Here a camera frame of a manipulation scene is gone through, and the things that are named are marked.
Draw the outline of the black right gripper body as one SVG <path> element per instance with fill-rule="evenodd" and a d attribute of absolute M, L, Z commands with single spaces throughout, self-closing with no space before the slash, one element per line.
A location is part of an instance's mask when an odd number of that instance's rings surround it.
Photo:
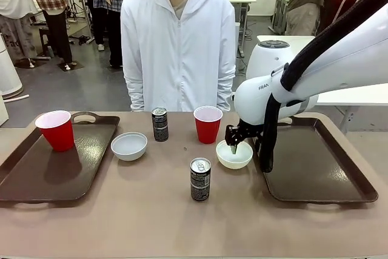
<path fill-rule="evenodd" d="M 242 138 L 259 138 L 263 132 L 263 125 L 251 125 L 245 121 L 238 124 L 238 132 Z"/>

